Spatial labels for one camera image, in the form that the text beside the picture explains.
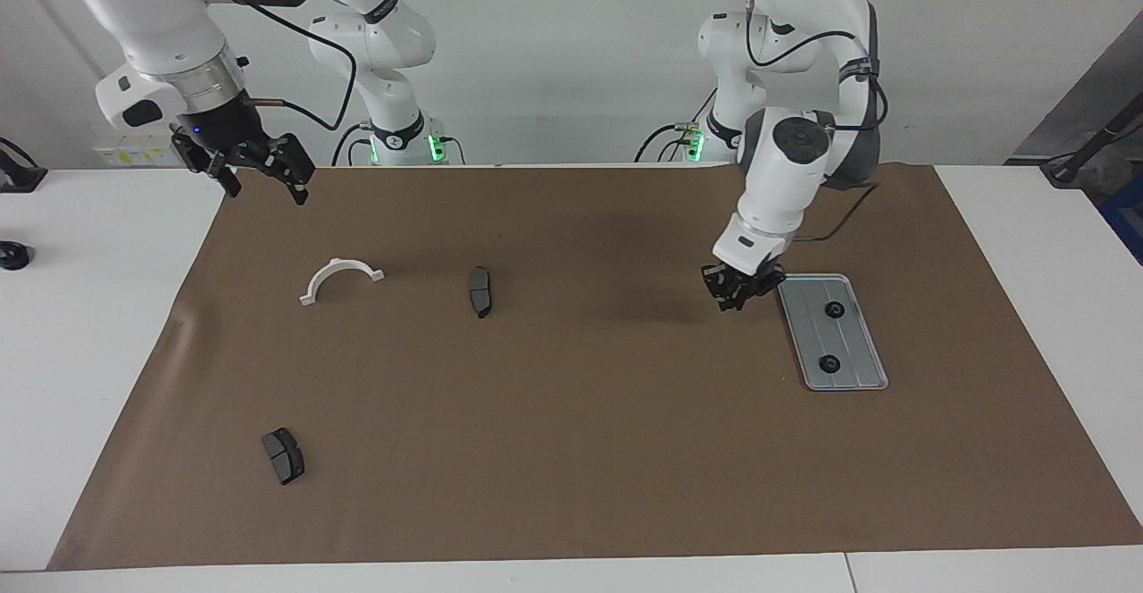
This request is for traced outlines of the blue box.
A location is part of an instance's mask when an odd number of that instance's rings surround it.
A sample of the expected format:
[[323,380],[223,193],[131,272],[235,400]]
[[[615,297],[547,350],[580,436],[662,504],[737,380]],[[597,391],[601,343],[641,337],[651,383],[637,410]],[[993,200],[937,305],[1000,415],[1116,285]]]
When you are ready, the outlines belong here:
[[1143,173],[1097,206],[1120,242],[1143,266]]

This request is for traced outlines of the white wall socket box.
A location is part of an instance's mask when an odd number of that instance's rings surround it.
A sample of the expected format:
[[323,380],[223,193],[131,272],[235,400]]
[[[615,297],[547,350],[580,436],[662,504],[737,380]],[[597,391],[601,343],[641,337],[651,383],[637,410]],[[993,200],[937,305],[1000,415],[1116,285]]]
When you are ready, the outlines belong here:
[[99,165],[115,169],[183,170],[185,167],[171,145],[171,129],[166,125],[127,133],[99,129],[91,138],[90,151]]

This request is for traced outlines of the black clamp mount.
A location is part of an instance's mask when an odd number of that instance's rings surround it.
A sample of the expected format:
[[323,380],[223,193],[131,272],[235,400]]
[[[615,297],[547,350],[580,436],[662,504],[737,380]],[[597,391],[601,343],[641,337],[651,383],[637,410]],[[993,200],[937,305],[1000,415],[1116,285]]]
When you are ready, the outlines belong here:
[[47,174],[24,149],[0,136],[0,194],[32,193]]

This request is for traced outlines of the silver metal tray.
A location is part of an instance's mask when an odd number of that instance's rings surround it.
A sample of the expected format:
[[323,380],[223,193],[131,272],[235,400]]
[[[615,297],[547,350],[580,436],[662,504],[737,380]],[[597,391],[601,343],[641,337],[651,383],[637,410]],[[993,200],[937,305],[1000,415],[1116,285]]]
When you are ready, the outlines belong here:
[[[889,386],[849,277],[789,275],[777,288],[804,383],[812,392],[879,392]],[[839,300],[847,312],[830,319],[823,307]],[[818,358],[834,355],[841,370],[822,372]]]

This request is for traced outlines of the brown paper table mat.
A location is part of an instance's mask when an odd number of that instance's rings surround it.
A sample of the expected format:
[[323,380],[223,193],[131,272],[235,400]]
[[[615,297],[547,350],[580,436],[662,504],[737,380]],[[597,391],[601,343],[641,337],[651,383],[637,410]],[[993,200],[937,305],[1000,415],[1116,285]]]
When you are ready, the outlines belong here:
[[[853,393],[805,388],[775,296],[706,291],[735,167],[240,178],[53,570],[1143,543],[930,167],[788,254],[852,279],[889,375]],[[301,305],[331,258],[385,279]]]

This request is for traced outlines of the short grey brake pad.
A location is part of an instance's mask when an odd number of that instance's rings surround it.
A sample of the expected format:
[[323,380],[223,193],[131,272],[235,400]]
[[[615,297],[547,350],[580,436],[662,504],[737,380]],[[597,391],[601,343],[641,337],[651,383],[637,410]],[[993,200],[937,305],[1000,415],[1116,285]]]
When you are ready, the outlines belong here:
[[275,428],[270,431],[270,433],[262,435],[261,442],[274,470],[278,483],[287,486],[304,474],[304,455],[290,430]]

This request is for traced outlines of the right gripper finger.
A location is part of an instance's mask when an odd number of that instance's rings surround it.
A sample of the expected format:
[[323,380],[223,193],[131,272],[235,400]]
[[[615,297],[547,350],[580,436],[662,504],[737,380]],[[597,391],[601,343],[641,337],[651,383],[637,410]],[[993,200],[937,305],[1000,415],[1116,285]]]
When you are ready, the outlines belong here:
[[281,182],[295,205],[304,206],[309,199],[309,182],[317,167],[302,142],[293,133],[264,141],[265,155],[257,170],[273,181]]
[[229,166],[226,153],[224,151],[218,151],[209,158],[208,165],[205,166],[205,174],[208,175],[211,181],[218,183],[221,189],[223,189],[226,197],[234,198],[240,194],[242,185],[237,177],[237,174]]

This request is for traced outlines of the black stand pole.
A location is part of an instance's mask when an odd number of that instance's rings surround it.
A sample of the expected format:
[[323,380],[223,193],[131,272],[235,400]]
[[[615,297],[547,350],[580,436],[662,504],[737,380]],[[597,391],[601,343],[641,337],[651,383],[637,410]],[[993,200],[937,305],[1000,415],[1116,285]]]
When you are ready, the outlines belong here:
[[1040,173],[1053,187],[1072,189],[1085,165],[1089,165],[1102,150],[1117,144],[1140,128],[1143,128],[1143,91],[1136,94],[1079,149],[1058,157],[1049,157],[1039,166]]

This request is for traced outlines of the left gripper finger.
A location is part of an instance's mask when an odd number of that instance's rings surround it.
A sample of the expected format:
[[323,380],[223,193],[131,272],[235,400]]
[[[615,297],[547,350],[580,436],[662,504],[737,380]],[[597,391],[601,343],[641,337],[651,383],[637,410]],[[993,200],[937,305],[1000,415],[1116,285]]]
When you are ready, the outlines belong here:
[[788,272],[782,263],[764,263],[756,274],[743,285],[743,305],[754,297],[767,296],[788,279]]
[[702,267],[702,279],[708,291],[717,300],[720,312],[740,311],[738,293],[742,275],[738,269],[728,264],[710,264]]

